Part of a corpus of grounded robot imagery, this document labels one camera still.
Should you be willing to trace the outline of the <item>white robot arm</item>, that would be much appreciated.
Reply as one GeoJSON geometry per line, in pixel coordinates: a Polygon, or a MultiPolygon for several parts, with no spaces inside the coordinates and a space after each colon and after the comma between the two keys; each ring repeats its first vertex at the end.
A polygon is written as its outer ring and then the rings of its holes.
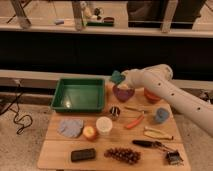
{"type": "Polygon", "coordinates": [[[130,88],[144,87],[164,99],[202,130],[213,137],[213,105],[193,96],[170,82],[173,70],[167,64],[124,71],[123,81],[130,88]]]}

